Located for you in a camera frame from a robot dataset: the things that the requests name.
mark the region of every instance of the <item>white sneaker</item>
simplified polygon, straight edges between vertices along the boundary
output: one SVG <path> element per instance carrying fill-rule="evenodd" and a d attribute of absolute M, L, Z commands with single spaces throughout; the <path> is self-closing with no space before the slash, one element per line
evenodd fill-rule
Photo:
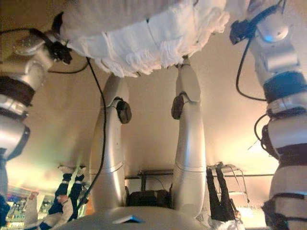
<path fill-rule="evenodd" d="M 67 173 L 73 174 L 76 168 L 60 165 L 58 169 L 60 169 L 63 172 L 63 174 L 67 174 Z"/>
<path fill-rule="evenodd" d="M 79 169 L 78 169 L 78 172 L 77 172 L 77 176 L 84 175 L 85 171 L 86 171 L 86 166 L 84 166 L 84 165 L 80 166 Z"/>

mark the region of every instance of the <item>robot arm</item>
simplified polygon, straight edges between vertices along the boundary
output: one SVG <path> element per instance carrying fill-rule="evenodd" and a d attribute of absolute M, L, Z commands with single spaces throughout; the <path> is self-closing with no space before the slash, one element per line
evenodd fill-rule
<path fill-rule="evenodd" d="M 44 83 L 56 60 L 70 63 L 69 50 L 51 33 L 30 29 L 30 35 L 17 41 L 14 53 L 0 66 L 0 195 L 6 197 L 6 161 L 21 154 L 30 135 L 23 123 L 28 106 Z"/>
<path fill-rule="evenodd" d="M 271 118 L 263 127 L 262 143 L 280 163 L 270 200 L 263 206 L 267 224 L 290 230 L 304 229 L 307 221 L 307 84 L 291 44 L 291 29 L 278 4 L 254 0 L 248 20 L 235 22 L 230 35 L 233 44 L 244 37 L 252 39 L 256 74 Z"/>

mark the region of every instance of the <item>silver metal surface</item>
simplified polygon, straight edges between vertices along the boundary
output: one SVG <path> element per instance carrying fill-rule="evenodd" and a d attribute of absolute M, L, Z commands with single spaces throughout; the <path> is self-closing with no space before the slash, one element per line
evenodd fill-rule
<path fill-rule="evenodd" d="M 0 94 L 0 108 L 7 109 L 17 115 L 22 115 L 27 110 L 24 104 L 3 94 Z"/>
<path fill-rule="evenodd" d="M 111 103 L 113 103 L 113 100 L 116 97 L 122 98 L 124 99 L 124 101 L 126 101 L 126 99 L 128 99 L 129 97 L 129 91 L 126 81 L 121 80 L 120 77 L 117 77 L 114 74 L 111 74 L 107 79 L 103 93 L 105 96 L 107 107 L 110 106 Z"/>
<path fill-rule="evenodd" d="M 279 197 L 275 200 L 275 212 L 286 217 L 307 218 L 306 181 L 307 166 L 286 166 L 277 169 L 272 179 L 270 199 L 276 194 L 289 193 L 305 195 L 305 199 Z M 305 229 L 303 221 L 288 221 L 289 229 Z"/>
<path fill-rule="evenodd" d="M 106 98 L 106 149 L 103 168 L 92 189 L 94 210 L 106 207 L 120 207 L 125 205 L 125 174 L 123 169 L 124 152 L 121 145 L 121 122 L 118 118 L 116 106 L 119 100 L 128 101 L 128 87 L 126 80 L 111 75 L 104 88 Z M 93 144 L 90 157 L 91 180 L 98 173 L 103 148 L 104 108 L 98 115 L 94 130 Z"/>
<path fill-rule="evenodd" d="M 266 42 L 278 42 L 283 40 L 289 32 L 288 26 L 283 21 L 281 11 L 271 14 L 257 24 L 261 37 Z"/>
<path fill-rule="evenodd" d="M 185 171 L 205 172 L 205 136 L 201 104 L 187 102 L 187 97 L 183 97 L 185 104 L 179 122 L 176 165 Z"/>
<path fill-rule="evenodd" d="M 307 92 L 300 92 L 277 99 L 268 104 L 267 110 L 277 114 L 289 109 L 304 108 L 307 111 Z"/>
<path fill-rule="evenodd" d="M 178 67 L 178 78 L 176 81 L 176 95 L 185 93 L 192 102 L 201 101 L 201 89 L 196 73 L 192 69 L 189 60 L 186 58 L 183 65 Z"/>
<path fill-rule="evenodd" d="M 174 167 L 172 208 L 190 217 L 201 213 L 206 186 L 206 172 L 189 172 Z"/>
<path fill-rule="evenodd" d="M 12 54 L 1 64 L 1 75 L 29 85 L 35 91 L 44 83 L 47 70 L 53 65 L 47 48 L 41 46 L 33 56 Z"/>
<path fill-rule="evenodd" d="M 272 120 L 268 130 L 276 152 L 280 147 L 307 143 L 307 114 Z"/>
<path fill-rule="evenodd" d="M 142 223 L 119 223 L 134 216 Z M 59 230 L 206 230 L 199 221 L 184 213 L 163 207 L 118 207 L 68 222 Z"/>
<path fill-rule="evenodd" d="M 25 125 L 19 121 L 0 115 L 0 148 L 6 149 L 2 158 L 8 159 L 20 142 Z"/>
<path fill-rule="evenodd" d="M 248 15 L 249 19 L 269 6 L 260 4 Z M 288 27 L 283 22 L 280 12 L 270 15 L 258 25 L 250 50 L 255 57 L 255 70 L 260 85 L 263 86 L 267 80 L 280 73 L 301 72 L 297 53 L 291 43 L 293 26 Z"/>
<path fill-rule="evenodd" d="M 44 33 L 52 42 L 56 39 L 51 31 Z M 34 34 L 29 34 L 29 36 L 24 37 L 20 40 L 15 41 L 13 49 L 16 54 L 21 56 L 32 56 L 42 47 L 45 41 Z"/>
<path fill-rule="evenodd" d="M 179 66 L 176 93 L 184 93 L 172 187 L 175 210 L 197 217 L 206 183 L 205 136 L 197 76 L 190 65 Z"/>

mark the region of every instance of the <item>light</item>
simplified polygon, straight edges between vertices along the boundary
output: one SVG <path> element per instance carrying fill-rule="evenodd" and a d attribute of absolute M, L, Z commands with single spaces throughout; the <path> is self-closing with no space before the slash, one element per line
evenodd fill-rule
<path fill-rule="evenodd" d="M 238 207 L 238 211 L 241 213 L 241 217 L 253 217 L 253 210 L 249 207 Z"/>

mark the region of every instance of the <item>shoe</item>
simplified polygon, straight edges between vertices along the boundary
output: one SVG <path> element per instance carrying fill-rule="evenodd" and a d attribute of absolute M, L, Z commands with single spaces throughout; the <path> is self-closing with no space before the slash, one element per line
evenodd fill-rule
<path fill-rule="evenodd" d="M 73 174 L 76 168 L 60 165 L 58 169 L 60 169 L 63 174 Z"/>
<path fill-rule="evenodd" d="M 222 161 L 216 163 L 217 168 L 222 168 L 223 166 L 224 166 L 224 164 L 223 164 Z"/>
<path fill-rule="evenodd" d="M 37 195 L 39 194 L 39 192 L 31 192 L 31 194 L 29 195 L 29 200 L 33 200 L 34 198 L 36 198 L 37 197 Z"/>
<path fill-rule="evenodd" d="M 78 172 L 77 172 L 77 176 L 81 176 L 84 175 L 86 171 L 86 166 L 82 165 L 79 167 Z"/>

